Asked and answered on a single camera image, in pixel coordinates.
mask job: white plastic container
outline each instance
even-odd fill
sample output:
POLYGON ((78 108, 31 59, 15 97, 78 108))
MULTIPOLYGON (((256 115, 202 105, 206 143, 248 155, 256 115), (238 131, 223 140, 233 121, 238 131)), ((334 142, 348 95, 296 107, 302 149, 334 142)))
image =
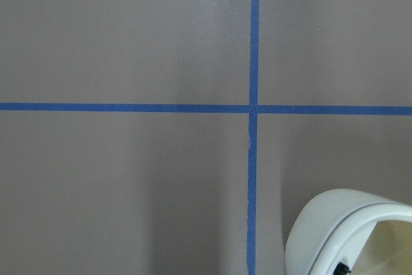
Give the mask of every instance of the white plastic container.
POLYGON ((288 275, 412 274, 412 207, 334 189, 303 208, 286 244, 288 275))

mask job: horizontal blue line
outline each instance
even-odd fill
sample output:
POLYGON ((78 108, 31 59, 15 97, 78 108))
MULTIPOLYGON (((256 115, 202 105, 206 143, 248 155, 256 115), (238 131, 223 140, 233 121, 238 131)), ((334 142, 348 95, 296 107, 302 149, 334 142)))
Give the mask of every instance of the horizontal blue line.
POLYGON ((412 115, 411 106, 257 106, 259 114, 412 115))
POLYGON ((249 113, 248 105, 118 104, 118 103, 13 103, 0 102, 0 111, 89 111, 161 113, 249 113))
MULTIPOLYGON (((242 113, 249 105, 0 102, 0 111, 90 111, 160 113, 242 113)), ((258 114, 412 115, 412 106, 258 105, 258 114)))

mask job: floor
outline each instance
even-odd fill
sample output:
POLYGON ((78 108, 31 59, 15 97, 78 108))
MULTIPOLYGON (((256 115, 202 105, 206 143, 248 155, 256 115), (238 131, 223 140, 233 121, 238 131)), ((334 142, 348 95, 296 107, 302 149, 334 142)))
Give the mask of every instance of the floor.
POLYGON ((0 273, 286 274, 304 204, 412 204, 410 0, 0 0, 0 273))

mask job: curved white edge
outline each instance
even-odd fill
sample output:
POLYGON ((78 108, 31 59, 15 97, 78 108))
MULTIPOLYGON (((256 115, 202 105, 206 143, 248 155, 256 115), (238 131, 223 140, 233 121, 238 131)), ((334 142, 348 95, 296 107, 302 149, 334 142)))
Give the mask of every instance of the curved white edge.
POLYGON ((286 243, 288 275, 309 274, 324 241, 345 217, 361 207, 385 202, 392 201, 351 189, 333 189, 311 199, 295 221, 286 243))
POLYGON ((355 211, 336 228, 319 253, 310 275, 333 274, 336 265, 343 259, 342 249, 348 239, 365 227, 374 227, 384 220, 412 222, 412 207, 396 202, 370 205, 355 211))

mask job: black object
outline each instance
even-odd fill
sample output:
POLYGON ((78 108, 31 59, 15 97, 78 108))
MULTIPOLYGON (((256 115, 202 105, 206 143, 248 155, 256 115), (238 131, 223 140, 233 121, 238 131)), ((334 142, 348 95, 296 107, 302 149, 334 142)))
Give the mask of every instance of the black object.
POLYGON ((333 272, 333 275, 347 275, 350 272, 351 270, 349 269, 349 266, 343 264, 342 262, 339 262, 333 272))

